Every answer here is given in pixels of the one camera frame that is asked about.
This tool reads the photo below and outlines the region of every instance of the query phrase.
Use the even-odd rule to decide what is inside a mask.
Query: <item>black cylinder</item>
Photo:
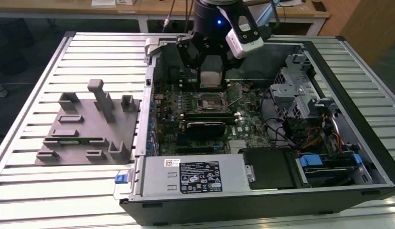
[[[195,0],[194,31],[209,39],[225,39],[230,30],[230,23],[217,6]]]

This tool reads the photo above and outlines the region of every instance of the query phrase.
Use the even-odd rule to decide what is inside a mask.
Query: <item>blue latch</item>
[[[129,183],[129,174],[119,174],[119,175],[117,175],[114,182],[117,184],[127,184]]]
[[[325,165],[323,164],[323,161],[321,159],[321,156],[317,155],[317,154],[310,154],[310,155],[302,156],[301,159],[299,159],[299,162],[301,162],[301,165],[303,167],[306,167],[306,166],[322,166],[322,165]]]
[[[213,147],[213,152],[218,153],[221,149],[222,149],[222,146],[214,146]]]
[[[359,154],[354,154],[353,157],[355,158],[355,161],[357,161],[358,165],[363,164],[362,157],[361,157]]]

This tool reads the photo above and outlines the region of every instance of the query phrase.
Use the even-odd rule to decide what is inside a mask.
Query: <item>wooden desk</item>
[[[137,19],[141,31],[149,32],[147,21],[163,20],[169,15],[171,4],[173,0],[138,0],[135,5],[95,9],[91,7],[91,0],[0,0],[0,17]],[[171,19],[185,20],[185,11],[186,0],[177,0]],[[329,12],[315,10],[311,0],[299,6],[278,8],[278,13],[282,22],[313,24],[307,35],[315,36],[331,16]]]

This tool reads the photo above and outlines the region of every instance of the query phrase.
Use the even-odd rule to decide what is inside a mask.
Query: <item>power supply label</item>
[[[187,162],[179,164],[181,192],[222,192],[219,161]]]

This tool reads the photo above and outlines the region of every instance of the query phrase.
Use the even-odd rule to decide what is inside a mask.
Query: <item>slotted aluminum table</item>
[[[87,82],[103,79],[113,98],[142,99],[145,42],[174,34],[77,33],[63,38],[38,85],[0,146],[2,228],[142,228],[114,199],[114,178],[133,165],[35,165],[62,92],[93,98]],[[313,41],[369,123],[395,158],[395,95],[350,47],[335,37],[277,36],[274,40]],[[317,78],[325,94],[327,87]],[[198,228],[395,228],[395,197],[338,213],[174,226]]]

